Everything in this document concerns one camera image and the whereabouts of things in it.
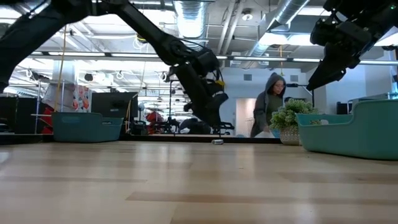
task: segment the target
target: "teal basket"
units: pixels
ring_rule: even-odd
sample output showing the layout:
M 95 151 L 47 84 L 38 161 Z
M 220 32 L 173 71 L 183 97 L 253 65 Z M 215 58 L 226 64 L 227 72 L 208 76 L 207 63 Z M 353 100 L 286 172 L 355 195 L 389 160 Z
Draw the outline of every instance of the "teal basket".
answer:
M 58 142 L 117 141 L 123 118 L 99 113 L 52 113 L 54 140 Z
M 398 100 L 362 101 L 353 115 L 296 115 L 302 145 L 308 151 L 398 160 Z M 327 124 L 311 124 L 316 120 Z

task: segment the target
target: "person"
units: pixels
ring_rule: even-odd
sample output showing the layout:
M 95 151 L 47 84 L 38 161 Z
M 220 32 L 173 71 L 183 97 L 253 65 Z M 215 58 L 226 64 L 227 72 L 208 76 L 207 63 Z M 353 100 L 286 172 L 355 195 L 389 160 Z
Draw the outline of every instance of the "person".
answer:
M 180 130 L 189 129 L 188 134 L 210 134 L 211 128 L 206 123 L 199 121 L 197 118 L 190 118 L 183 121 Z
M 285 79 L 275 72 L 269 77 L 266 89 L 259 94 L 253 110 L 254 124 L 250 137 L 254 138 L 262 131 L 270 133 L 272 112 L 283 105 L 283 97 L 286 90 Z

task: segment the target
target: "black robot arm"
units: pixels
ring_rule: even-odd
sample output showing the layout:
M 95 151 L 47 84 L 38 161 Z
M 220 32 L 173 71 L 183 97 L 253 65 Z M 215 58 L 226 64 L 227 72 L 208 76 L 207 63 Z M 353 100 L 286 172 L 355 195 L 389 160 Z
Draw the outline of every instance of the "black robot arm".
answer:
M 398 0 L 327 0 L 323 8 L 331 16 L 318 20 L 311 42 L 325 46 L 325 58 L 308 81 L 308 90 L 341 80 L 347 68 L 355 68 L 364 53 L 398 26 Z
M 15 67 L 55 35 L 63 26 L 87 16 L 116 14 L 153 46 L 169 75 L 176 74 L 191 102 L 184 107 L 212 127 L 221 124 L 220 106 L 228 99 L 223 87 L 206 79 L 208 73 L 219 73 L 214 53 L 199 52 L 160 30 L 128 0 L 53 0 L 43 11 L 21 16 L 0 39 L 0 91 L 8 86 Z

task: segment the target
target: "woman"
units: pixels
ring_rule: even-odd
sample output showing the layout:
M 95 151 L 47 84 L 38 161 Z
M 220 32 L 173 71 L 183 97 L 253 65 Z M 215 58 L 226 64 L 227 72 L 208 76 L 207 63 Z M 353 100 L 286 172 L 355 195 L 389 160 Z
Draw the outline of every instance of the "woman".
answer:
M 269 77 L 266 89 L 259 94 L 254 107 L 254 124 L 250 137 L 254 138 L 262 131 L 270 132 L 272 112 L 283 105 L 283 97 L 286 90 L 285 79 L 275 72 Z

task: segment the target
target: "wooden table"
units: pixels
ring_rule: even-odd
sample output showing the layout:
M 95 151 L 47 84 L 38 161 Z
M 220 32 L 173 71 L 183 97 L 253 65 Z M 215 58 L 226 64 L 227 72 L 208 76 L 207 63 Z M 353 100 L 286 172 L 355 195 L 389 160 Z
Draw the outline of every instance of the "wooden table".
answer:
M 398 223 L 398 163 L 277 144 L 0 147 L 0 223 Z

